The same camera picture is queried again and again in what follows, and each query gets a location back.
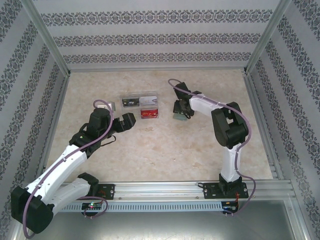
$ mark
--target black joint housing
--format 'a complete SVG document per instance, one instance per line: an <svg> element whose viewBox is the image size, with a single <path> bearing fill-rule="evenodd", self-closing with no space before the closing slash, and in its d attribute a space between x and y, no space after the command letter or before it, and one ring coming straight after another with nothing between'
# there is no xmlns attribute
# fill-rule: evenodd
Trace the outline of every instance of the black joint housing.
<svg viewBox="0 0 320 240"><path fill-rule="evenodd" d="M95 144L82 150L86 153L87 159L101 146L101 142L104 139L108 139L114 133L121 133L126 130L131 129L135 123L136 119L133 113L126 113L122 115L123 121L119 118L115 118L112 122L112 126L106 136ZM70 145L76 145L77 147L83 147L88 143L101 137L108 129L111 122L111 115L109 110L105 108L95 108L90 115L88 123L85 123L69 141Z"/></svg>
<svg viewBox="0 0 320 240"><path fill-rule="evenodd" d="M231 102L227 106L238 110L240 107L236 102ZM249 133L245 120L232 110L226 107L215 109L211 112L215 138L218 143L232 149L235 145L243 143Z"/></svg>
<svg viewBox="0 0 320 240"><path fill-rule="evenodd" d="M23 223L23 214L30 193L17 186L11 193L11 216ZM26 214L26 227L36 234L41 233L51 223L54 213L53 204L44 204L41 197L33 196Z"/></svg>
<svg viewBox="0 0 320 240"><path fill-rule="evenodd" d="M96 196L97 192L98 192L98 187L99 187L99 180L97 178L95 178L94 176L90 175L89 173L81 173L78 176L79 179L84 179L88 182L88 184L90 185L90 190L87 194L87 196Z"/></svg>
<svg viewBox="0 0 320 240"><path fill-rule="evenodd" d="M191 91L188 89L187 85L184 82L178 83L175 86L179 89L182 89L191 93ZM173 113L185 115L186 118L190 119L195 114L195 111L191 109L190 102L189 102L192 96L187 93L181 92L175 88L174 88L174 92L179 100L176 100L174 102ZM193 94L197 95L197 94L201 94L201 92L194 91Z"/></svg>
<svg viewBox="0 0 320 240"><path fill-rule="evenodd" d="M222 176L221 174L219 174L219 188L221 190L221 192L223 193L223 195L225 196L235 196L236 192L241 192L241 188L242 188L242 177L240 176L237 180L235 181L230 181L227 182Z"/></svg>

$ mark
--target patterned wallpaper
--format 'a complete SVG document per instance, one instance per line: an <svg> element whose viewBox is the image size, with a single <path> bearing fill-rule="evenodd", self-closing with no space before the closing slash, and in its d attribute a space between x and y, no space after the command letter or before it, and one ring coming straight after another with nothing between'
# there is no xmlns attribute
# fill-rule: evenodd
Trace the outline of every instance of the patterned wallpaper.
<svg viewBox="0 0 320 240"><path fill-rule="evenodd" d="M10 192L34 180L65 76L18 0L0 0L0 240Z"/></svg>
<svg viewBox="0 0 320 240"><path fill-rule="evenodd" d="M245 67L278 3L34 1L71 70Z"/></svg>
<svg viewBox="0 0 320 240"><path fill-rule="evenodd" d="M285 177L292 180L311 239L320 239L318 18L316 1L292 1L251 73L274 149Z"/></svg>

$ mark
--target reflective metal surface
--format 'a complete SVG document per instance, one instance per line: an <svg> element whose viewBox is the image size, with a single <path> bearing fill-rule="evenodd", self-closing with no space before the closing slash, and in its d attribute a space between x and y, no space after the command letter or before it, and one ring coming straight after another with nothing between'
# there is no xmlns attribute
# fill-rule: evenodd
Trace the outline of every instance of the reflective metal surface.
<svg viewBox="0 0 320 240"><path fill-rule="evenodd" d="M235 217L220 212L106 213L93 220L58 213L34 240L291 240L283 201L252 201Z"/></svg>

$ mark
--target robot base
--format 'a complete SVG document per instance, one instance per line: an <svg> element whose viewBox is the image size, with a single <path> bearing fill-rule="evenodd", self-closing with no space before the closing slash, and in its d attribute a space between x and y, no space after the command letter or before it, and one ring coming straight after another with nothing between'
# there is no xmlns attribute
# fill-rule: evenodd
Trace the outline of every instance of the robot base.
<svg viewBox="0 0 320 240"><path fill-rule="evenodd" d="M226 180L219 174L219 183L198 183L203 189L204 199L247 199L249 197L247 185L242 182L242 177L233 182Z"/></svg>

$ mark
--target transparent container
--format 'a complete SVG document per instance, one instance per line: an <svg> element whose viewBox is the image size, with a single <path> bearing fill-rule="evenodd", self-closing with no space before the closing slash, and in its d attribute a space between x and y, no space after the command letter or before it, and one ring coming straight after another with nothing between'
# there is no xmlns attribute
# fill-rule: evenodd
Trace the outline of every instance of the transparent container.
<svg viewBox="0 0 320 240"><path fill-rule="evenodd" d="M159 117L159 96L156 91L126 93L120 98L123 113L133 113L135 118L141 119Z"/></svg>

